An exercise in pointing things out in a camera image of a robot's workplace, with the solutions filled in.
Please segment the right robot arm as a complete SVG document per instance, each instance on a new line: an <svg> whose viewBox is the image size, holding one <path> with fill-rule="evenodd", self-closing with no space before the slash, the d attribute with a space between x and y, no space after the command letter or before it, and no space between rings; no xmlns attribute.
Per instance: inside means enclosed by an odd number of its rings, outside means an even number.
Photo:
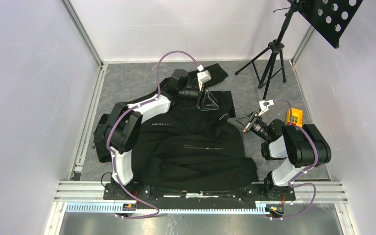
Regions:
<svg viewBox="0 0 376 235"><path fill-rule="evenodd" d="M331 160L331 149L314 124L300 127L280 119L266 124L255 112L229 118L228 123L243 133L253 132L262 138L261 154L266 160L283 160L267 174L261 187L262 194L270 200L292 192L297 178Z"/></svg>

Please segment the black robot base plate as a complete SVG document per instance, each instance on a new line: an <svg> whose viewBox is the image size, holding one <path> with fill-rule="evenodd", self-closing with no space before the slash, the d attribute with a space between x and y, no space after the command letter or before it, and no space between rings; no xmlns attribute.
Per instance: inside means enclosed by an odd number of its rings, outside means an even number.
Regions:
<svg viewBox="0 0 376 235"><path fill-rule="evenodd" d="M254 209L255 202L280 204L296 199L295 190L292 188L268 190L261 182L223 191L175 190L133 183L126 187L132 196L128 195L118 183L103 183L102 186L104 200L127 201L137 197L145 203L126 202L125 208L153 210L158 208L162 212L176 209Z"/></svg>

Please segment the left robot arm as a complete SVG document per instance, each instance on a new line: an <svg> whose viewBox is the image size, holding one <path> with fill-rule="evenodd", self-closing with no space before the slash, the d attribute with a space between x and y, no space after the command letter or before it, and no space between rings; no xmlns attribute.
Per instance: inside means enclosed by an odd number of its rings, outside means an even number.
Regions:
<svg viewBox="0 0 376 235"><path fill-rule="evenodd" d="M217 99L207 87L212 79L210 72L203 66L198 66L198 70L197 86L191 85L187 71L176 69L168 82L157 84L157 93L152 97L130 104L119 102L114 106L106 121L104 137L112 158L112 178L118 183L115 192L121 199L129 199L134 194L134 186L130 183L134 177L131 155L145 121L167 113L178 99L194 100L200 111L219 110Z"/></svg>

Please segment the black zip jacket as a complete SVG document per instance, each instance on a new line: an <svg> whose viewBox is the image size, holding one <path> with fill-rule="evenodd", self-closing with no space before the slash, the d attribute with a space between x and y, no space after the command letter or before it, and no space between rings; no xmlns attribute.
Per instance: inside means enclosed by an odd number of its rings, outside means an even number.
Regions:
<svg viewBox="0 0 376 235"><path fill-rule="evenodd" d="M175 190L225 191L256 182L245 155L230 91L215 91L218 110L201 111L190 98L171 97L170 110L141 127L131 154L133 181Z"/></svg>

